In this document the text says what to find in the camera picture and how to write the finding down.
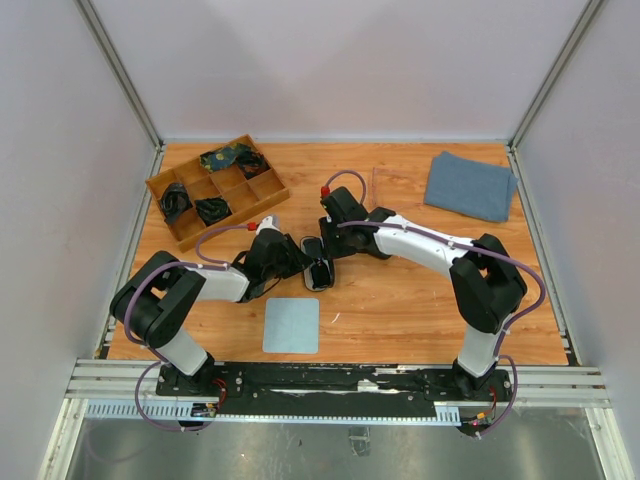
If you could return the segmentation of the black sunglasses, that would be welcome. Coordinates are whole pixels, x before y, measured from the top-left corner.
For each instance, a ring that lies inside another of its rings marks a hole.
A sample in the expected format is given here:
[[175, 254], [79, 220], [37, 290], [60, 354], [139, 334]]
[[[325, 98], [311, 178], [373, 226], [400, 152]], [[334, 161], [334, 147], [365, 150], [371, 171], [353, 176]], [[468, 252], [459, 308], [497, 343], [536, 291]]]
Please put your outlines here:
[[305, 271], [305, 282], [312, 291], [320, 291], [330, 285], [330, 269], [323, 253], [322, 241], [317, 237], [305, 238], [302, 250], [312, 259], [312, 263]]

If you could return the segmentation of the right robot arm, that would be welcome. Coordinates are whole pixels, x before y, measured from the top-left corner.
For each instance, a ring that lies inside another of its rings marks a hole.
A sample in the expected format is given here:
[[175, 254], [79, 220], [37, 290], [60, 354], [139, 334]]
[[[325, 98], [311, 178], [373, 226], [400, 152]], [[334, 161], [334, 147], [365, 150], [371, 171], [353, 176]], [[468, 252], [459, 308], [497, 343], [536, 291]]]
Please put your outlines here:
[[345, 187], [322, 187], [320, 203], [326, 216], [319, 225], [329, 258], [396, 256], [451, 281], [467, 324], [463, 347], [452, 365], [452, 387], [466, 400], [486, 392], [497, 364], [500, 332], [527, 293], [500, 240], [490, 234], [477, 240], [444, 235], [384, 207], [369, 212]]

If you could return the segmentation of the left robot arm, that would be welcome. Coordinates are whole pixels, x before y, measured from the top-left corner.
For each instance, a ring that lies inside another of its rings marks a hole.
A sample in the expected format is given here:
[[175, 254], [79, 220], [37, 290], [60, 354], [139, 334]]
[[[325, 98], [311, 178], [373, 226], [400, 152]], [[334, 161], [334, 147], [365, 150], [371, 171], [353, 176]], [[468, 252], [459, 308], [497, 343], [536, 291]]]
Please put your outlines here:
[[165, 361], [190, 394], [209, 394], [220, 381], [215, 361], [184, 327], [203, 301], [247, 303], [272, 281], [288, 279], [312, 264], [288, 234], [267, 228], [230, 263], [198, 264], [159, 251], [115, 294], [109, 313], [125, 331]]

